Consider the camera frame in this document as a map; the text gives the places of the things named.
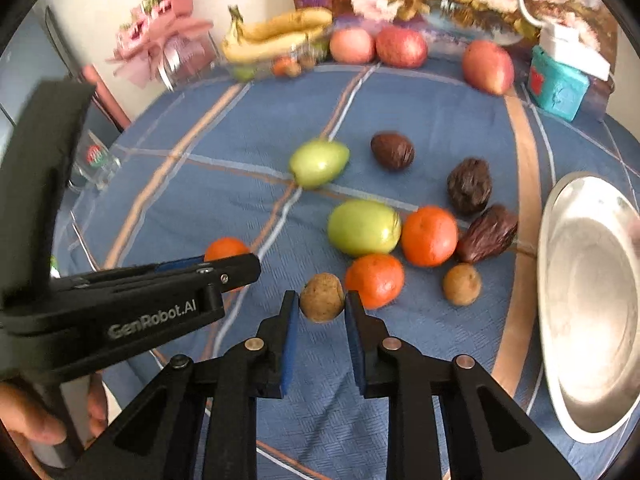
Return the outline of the person's left hand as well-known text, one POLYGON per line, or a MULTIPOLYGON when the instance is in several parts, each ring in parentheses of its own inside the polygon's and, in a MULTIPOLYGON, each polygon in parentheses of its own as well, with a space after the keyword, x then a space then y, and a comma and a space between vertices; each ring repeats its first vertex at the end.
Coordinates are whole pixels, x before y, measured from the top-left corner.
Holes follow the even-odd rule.
MULTIPOLYGON (((62 443, 66 438, 66 429, 62 422, 50 414, 38 400, 33 399, 26 390, 10 382, 1 384, 0 406, 2 424, 29 466, 40 479, 50 479, 36 460, 30 444, 32 442, 45 445, 62 443)), ((108 424, 107 396, 100 373, 91 376, 87 411, 92 437, 85 446, 89 446, 95 438, 99 437, 108 424)))

